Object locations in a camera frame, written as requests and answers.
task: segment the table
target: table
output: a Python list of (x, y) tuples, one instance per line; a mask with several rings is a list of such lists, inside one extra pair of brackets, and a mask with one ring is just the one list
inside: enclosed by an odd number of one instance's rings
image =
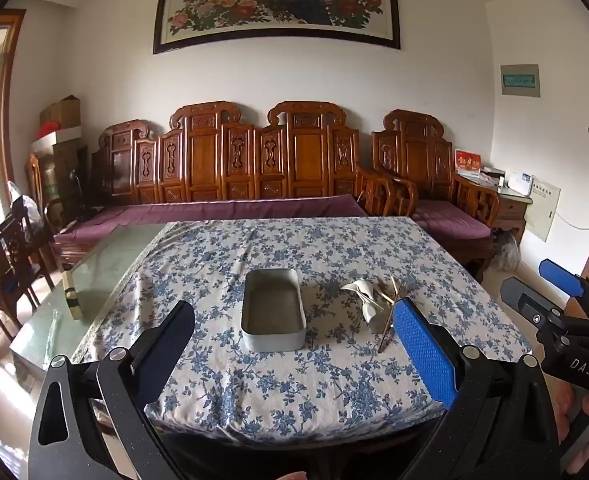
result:
[(499, 200), (499, 212), (488, 227), (491, 229), (501, 229), (503, 231), (512, 231), (517, 243), (521, 243), (521, 238), (526, 230), (526, 207), (533, 203), (529, 196), (522, 195), (510, 189), (509, 187), (497, 187), (488, 184), (486, 181), (473, 176), (459, 175), (473, 184), (483, 186), (497, 192)]
[(98, 243), (86, 258), (72, 270), (83, 318), (72, 319), (63, 294), (63, 282), (42, 301), (39, 308), (21, 328), (10, 345), (14, 360), (36, 378), (43, 380), (46, 341), (52, 313), (60, 313), (60, 326), (52, 346), (52, 355), (71, 356), (92, 322), (121, 280), (153, 238), (165, 224), (140, 224), (117, 227)]
[[(241, 337), (244, 277), (295, 269), (308, 330), (300, 351), (251, 353)], [(178, 300), (196, 328), (159, 400), (145, 411), (158, 430), (246, 444), (349, 442), (439, 415), (399, 343), (377, 354), (356, 278), (405, 283), (431, 322), (491, 358), (529, 350), (503, 311), (409, 218), (318, 218), (169, 224), (115, 289), (72, 357), (103, 358), (158, 325)]]

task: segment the white wall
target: white wall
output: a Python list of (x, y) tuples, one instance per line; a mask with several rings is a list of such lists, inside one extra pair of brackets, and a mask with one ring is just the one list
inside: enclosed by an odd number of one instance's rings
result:
[(40, 0), (10, 0), (7, 9), (26, 9), (10, 81), (10, 154), (15, 181), (28, 192), (26, 160), (39, 129), (39, 113), (69, 95), (68, 20), (74, 12)]
[[(589, 227), (589, 12), (580, 0), (494, 0), (487, 10), (496, 94), (492, 164), (561, 188), (559, 215)], [(541, 98), (501, 95), (499, 66), (529, 63), (539, 64)], [(546, 258), (580, 274), (589, 231), (555, 217), (547, 241), (526, 231), (521, 251), (526, 279), (539, 278)]]
[[(90, 150), (110, 124), (168, 127), (179, 107), (228, 100), (267, 125), (283, 100), (334, 102), (348, 124), (381, 130), (394, 108), (433, 114), (457, 146), (491, 150), (494, 93), (485, 7), (476, 0), (399, 0), (402, 51), (317, 38), (252, 38), (152, 55), (158, 0), (94, 0), (72, 23), (72, 85)], [(369, 164), (369, 137), (362, 140)]]

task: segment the white cable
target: white cable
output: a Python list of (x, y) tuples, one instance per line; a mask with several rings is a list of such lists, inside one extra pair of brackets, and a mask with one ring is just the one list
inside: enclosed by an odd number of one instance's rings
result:
[(561, 220), (562, 222), (565, 222), (566, 224), (568, 224), (570, 227), (577, 229), (577, 231), (589, 231), (589, 227), (577, 227), (576, 225), (571, 224), (570, 222), (568, 222), (563, 216), (561, 216), (558, 212), (555, 211), (555, 216), (559, 217), (559, 220)]

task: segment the metal tray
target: metal tray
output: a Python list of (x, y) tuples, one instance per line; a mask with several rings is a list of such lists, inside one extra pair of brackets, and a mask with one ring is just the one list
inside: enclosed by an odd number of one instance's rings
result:
[(299, 277), (292, 269), (257, 269), (246, 275), (241, 309), (243, 341), (251, 352), (289, 352), (305, 342)]

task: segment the framed painting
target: framed painting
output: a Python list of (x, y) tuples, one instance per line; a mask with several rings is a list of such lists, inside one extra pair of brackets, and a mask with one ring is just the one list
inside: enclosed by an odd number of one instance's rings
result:
[(401, 48), (397, 0), (159, 0), (154, 53), (254, 36), (317, 36)]

